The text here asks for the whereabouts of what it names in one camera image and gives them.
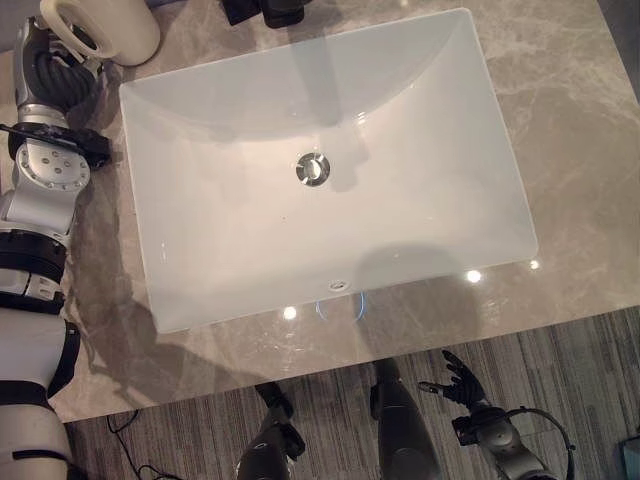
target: striped carpet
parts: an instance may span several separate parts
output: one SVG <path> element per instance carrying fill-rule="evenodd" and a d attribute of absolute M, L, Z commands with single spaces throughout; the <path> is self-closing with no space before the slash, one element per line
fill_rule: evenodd
<path fill-rule="evenodd" d="M 451 350 L 474 370 L 495 404 L 549 410 L 577 446 L 576 478 L 622 479 L 617 444 L 636 432 L 640 393 L 640 309 Z M 495 479 L 475 447 L 461 448 L 450 421 L 463 410 L 418 393 L 418 380 L 446 381 L 438 351 L 398 357 L 405 384 L 419 402 L 447 479 Z M 294 424 L 307 452 L 295 480 L 378 480 L 376 424 L 369 417 L 369 365 L 283 381 L 297 410 Z M 152 463 L 185 480 L 233 479 L 236 462 L 256 434 L 265 407 L 252 388 L 145 409 L 123 432 L 137 464 Z M 115 421 L 126 420 L 116 415 Z M 564 478 L 559 433 L 542 419 L 514 423 L 525 442 Z M 90 479 L 135 479 L 105 418 L 67 425 L 78 463 Z M 151 472 L 145 479 L 154 478 Z"/>

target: sink drain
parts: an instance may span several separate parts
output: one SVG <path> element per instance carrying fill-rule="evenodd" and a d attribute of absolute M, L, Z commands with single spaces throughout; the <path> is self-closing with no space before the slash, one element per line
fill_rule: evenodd
<path fill-rule="evenodd" d="M 322 185 L 329 178 L 329 160 L 321 153 L 307 153 L 296 164 L 296 175 L 307 187 Z"/>

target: robotic arm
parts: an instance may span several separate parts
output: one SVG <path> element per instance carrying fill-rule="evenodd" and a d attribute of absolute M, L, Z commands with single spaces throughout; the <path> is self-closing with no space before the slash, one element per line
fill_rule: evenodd
<path fill-rule="evenodd" d="M 100 64 L 78 62 L 26 20 L 14 51 L 18 123 L 9 133 L 14 189 L 0 198 L 0 478 L 71 480 L 65 429 L 48 403 L 73 377 L 77 327 L 59 316 L 75 204 L 109 142 L 70 130 L 66 113 L 91 92 Z"/>
<path fill-rule="evenodd" d="M 482 385 L 469 368 L 449 351 L 443 351 L 447 368 L 453 372 L 452 385 L 420 382 L 418 387 L 428 393 L 443 396 L 466 407 L 470 415 L 456 418 L 453 423 L 458 441 L 462 446 L 478 445 L 487 462 L 498 471 L 504 480 L 560 480 L 547 466 L 524 446 L 516 427 L 509 420 L 521 413 L 542 415 L 558 427 L 568 452 L 567 480 L 574 476 L 573 449 L 562 426 L 548 413 L 521 407 L 505 412 L 492 406 Z"/>

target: marble countertop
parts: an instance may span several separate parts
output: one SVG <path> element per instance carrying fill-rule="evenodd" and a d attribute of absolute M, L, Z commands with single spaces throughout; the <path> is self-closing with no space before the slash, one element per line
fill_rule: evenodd
<path fill-rule="evenodd" d="M 414 282 L 158 335 L 148 310 L 121 82 L 306 38 L 469 8 L 511 136 L 540 243 L 534 263 Z M 52 404 L 65 421 L 567 322 L 640 303 L 640 107 L 595 0 L 314 0 L 288 30 L 230 27 L 213 0 L 155 10 L 160 51 L 110 66 L 90 126 L 114 162 L 83 194 L 64 283 L 84 341 Z M 0 55 L 0 118 L 16 120 L 11 54 Z M 6 136 L 1 137 L 6 144 Z M 11 160 L 0 146 L 2 187 Z"/>

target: sink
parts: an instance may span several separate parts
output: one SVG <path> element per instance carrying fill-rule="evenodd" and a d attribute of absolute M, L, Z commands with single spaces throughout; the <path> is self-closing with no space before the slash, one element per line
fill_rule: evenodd
<path fill-rule="evenodd" d="M 466 9 L 120 89 L 160 332 L 530 259 Z"/>

